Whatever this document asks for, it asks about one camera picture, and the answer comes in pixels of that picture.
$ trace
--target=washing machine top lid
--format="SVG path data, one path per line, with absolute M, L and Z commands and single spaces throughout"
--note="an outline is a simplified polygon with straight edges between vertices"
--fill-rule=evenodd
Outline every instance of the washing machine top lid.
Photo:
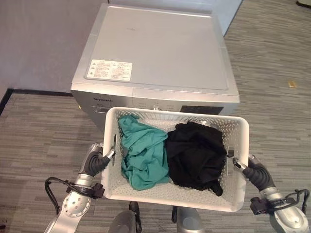
M 226 72 L 225 45 L 217 33 L 208 15 L 109 6 L 84 78 L 227 90 L 232 74 Z

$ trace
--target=gray carpet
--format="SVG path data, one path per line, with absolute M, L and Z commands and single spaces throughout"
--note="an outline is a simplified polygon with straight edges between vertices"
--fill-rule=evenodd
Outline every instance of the gray carpet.
M 225 42 L 250 124 L 250 152 L 269 168 L 283 194 L 311 187 L 311 10 L 293 0 L 245 0 Z M 295 80 L 297 88 L 287 81 Z M 6 233 L 43 232 L 54 217 L 44 191 L 49 176 L 74 179 L 88 146 L 103 136 L 74 98 L 13 94 L 0 116 L 0 224 Z M 66 188 L 53 184 L 59 202 Z M 248 184 L 237 213 L 200 210 L 208 233 L 273 233 L 253 216 Z M 93 201 L 79 233 L 104 233 L 128 202 Z M 308 220 L 311 222 L 309 201 Z M 171 207 L 140 203 L 146 233 L 175 232 Z

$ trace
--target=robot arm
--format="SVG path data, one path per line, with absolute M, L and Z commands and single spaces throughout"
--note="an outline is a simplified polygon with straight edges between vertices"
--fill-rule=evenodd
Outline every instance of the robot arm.
M 45 189 L 55 206 L 56 214 L 59 213 L 59 206 L 56 198 L 49 188 L 51 181 L 65 184 L 69 193 L 62 204 L 61 212 L 47 226 L 44 233 L 75 233 L 80 219 L 88 211 L 91 198 L 101 198 L 104 194 L 103 186 L 99 183 L 92 186 L 93 177 L 104 170 L 115 151 L 111 150 L 102 157 L 102 144 L 94 143 L 88 150 L 80 168 L 78 177 L 74 183 L 63 181 L 59 178 L 50 177 L 45 182 Z
M 233 164 L 249 179 L 259 190 L 261 199 L 251 199 L 251 210 L 255 215 L 269 214 L 270 223 L 277 233 L 309 233 L 308 220 L 305 215 L 306 201 L 309 190 L 295 190 L 287 196 L 283 196 L 276 188 L 272 177 L 266 167 L 262 165 L 254 155 L 249 155 L 249 166 L 233 158 Z M 302 210 L 295 207 L 299 203 L 299 195 L 305 193 Z M 290 196 L 297 194 L 295 201 Z

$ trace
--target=laundry basket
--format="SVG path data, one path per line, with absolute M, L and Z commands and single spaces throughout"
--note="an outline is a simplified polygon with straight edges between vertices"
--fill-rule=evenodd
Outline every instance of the laundry basket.
M 137 191 L 122 176 L 121 161 L 123 148 L 121 145 L 122 131 L 118 120 L 124 115 L 139 117 L 145 123 L 164 131 L 173 131 L 178 123 L 188 121 L 211 126 L 223 133 L 223 143 L 227 149 L 234 150 L 234 156 L 244 164 L 248 164 L 249 126 L 245 119 L 233 116 L 203 115 L 192 113 L 166 112 L 134 108 L 111 108 L 106 116 L 104 134 L 104 154 L 115 145 L 116 155 L 102 173 L 104 196 L 115 200 L 133 200 L 200 209 L 235 212 L 244 201 L 246 180 L 227 158 L 221 172 L 219 182 L 223 194 L 218 197 L 212 191 L 179 187 L 169 183 L 156 184 L 153 188 Z

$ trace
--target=black cloth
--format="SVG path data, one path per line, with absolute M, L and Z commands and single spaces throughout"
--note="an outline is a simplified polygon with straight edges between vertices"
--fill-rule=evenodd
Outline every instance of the black cloth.
M 222 132 L 194 122 L 177 124 L 165 141 L 169 175 L 174 184 L 204 190 L 217 196 L 223 189 L 218 178 L 225 163 Z

